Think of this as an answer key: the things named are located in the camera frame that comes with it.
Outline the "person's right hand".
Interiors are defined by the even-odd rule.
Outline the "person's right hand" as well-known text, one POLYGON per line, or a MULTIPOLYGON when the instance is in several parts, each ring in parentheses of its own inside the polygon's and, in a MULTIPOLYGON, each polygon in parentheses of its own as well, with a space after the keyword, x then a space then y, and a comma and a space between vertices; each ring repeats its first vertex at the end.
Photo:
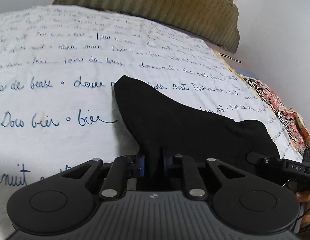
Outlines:
POLYGON ((305 211, 308 213, 301 219, 301 228, 310 225, 310 191, 297 192, 296 197, 300 203, 305 203, 305 211))

